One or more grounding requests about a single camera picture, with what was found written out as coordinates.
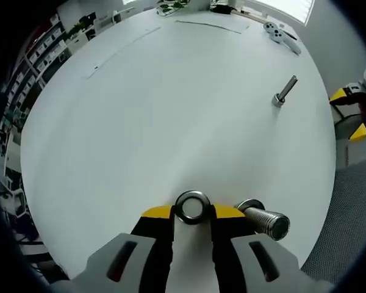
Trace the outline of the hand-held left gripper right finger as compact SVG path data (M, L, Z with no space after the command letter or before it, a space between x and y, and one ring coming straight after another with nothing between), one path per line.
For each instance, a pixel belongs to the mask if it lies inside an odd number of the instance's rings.
M220 292L332 292L334 285L305 274L295 255L257 234L232 206L209 208L212 261Z

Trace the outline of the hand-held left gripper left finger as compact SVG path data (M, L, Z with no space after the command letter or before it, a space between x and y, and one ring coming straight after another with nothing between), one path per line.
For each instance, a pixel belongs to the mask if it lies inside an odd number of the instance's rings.
M165 292L173 259L174 207L145 211L131 233L121 233L94 252L72 280L54 292Z

